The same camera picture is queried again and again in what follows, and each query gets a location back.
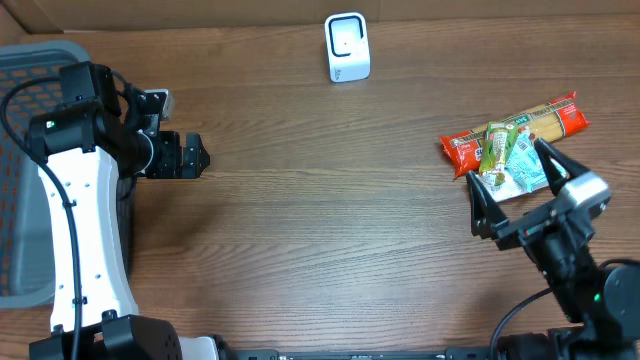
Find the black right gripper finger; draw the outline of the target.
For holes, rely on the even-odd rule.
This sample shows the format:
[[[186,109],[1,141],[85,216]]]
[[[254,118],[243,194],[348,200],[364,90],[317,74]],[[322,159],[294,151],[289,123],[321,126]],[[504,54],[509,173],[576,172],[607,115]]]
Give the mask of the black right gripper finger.
[[[562,187],[570,180],[590,171],[589,168],[560,152],[542,138],[537,138],[534,141],[534,149],[554,196],[557,196]]]
[[[509,220],[473,171],[466,175],[471,205],[471,233],[482,239],[497,239],[499,230],[509,225]]]

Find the white tube with tan cap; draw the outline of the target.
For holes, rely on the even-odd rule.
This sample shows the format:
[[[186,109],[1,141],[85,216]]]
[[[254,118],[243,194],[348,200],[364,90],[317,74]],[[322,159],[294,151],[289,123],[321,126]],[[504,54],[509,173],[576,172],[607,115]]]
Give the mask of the white tube with tan cap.
[[[522,186],[509,173],[504,173],[504,182],[497,185],[498,176],[494,173],[477,174],[470,172],[480,183],[481,190],[487,199],[500,203],[505,200],[524,196],[548,186],[548,181],[541,177],[532,184]]]

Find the light blue snack packet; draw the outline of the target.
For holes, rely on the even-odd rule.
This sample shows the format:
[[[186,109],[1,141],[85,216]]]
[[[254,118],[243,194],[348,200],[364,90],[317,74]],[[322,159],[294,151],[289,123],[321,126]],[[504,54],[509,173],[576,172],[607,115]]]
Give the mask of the light blue snack packet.
[[[528,129],[517,136],[507,160],[506,169],[514,182],[526,193],[534,192],[548,185]]]

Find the orange spaghetti pasta packet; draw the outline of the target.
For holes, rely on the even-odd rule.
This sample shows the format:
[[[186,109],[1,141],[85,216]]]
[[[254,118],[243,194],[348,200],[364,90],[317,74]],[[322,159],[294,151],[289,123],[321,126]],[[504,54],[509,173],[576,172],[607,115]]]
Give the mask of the orange spaghetti pasta packet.
[[[590,122],[575,104],[575,98],[576,93],[571,92],[542,105],[508,115],[500,119],[500,122],[514,123],[519,130],[528,129],[534,138],[554,142],[590,126]],[[479,169],[487,127],[485,124],[458,134],[440,136],[444,153],[453,163],[455,177]]]

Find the green snack packet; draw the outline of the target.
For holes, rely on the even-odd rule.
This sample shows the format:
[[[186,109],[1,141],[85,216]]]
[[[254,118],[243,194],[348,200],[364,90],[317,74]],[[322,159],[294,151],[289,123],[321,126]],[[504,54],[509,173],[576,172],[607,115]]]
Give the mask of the green snack packet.
[[[491,186],[505,182],[506,163],[518,137],[518,126],[513,122],[490,122],[485,132],[479,166],[481,178]]]

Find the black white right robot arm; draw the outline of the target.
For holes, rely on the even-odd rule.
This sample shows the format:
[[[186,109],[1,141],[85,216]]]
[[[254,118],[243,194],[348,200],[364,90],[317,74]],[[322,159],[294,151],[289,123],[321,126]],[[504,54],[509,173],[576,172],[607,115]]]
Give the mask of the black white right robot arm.
[[[492,334],[491,359],[636,359],[639,356],[639,263],[595,262],[588,247],[593,221],[612,192],[595,172],[543,139],[534,143],[549,187],[547,203],[510,221],[474,172],[466,182],[471,232],[501,251],[524,250],[548,286],[510,310]],[[569,326],[546,333],[505,336],[508,322],[534,301],[551,294]]]

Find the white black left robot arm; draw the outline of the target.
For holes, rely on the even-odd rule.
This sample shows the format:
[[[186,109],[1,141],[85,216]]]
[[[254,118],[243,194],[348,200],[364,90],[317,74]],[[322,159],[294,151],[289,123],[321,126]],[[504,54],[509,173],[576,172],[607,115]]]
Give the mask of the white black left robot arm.
[[[164,89],[143,91],[109,67],[81,62],[57,76],[63,101],[27,133],[48,195],[55,294],[51,334],[33,359],[216,359],[210,336],[182,337],[140,314],[128,283],[117,206],[123,179],[195,179],[210,157],[196,133],[160,125]]]

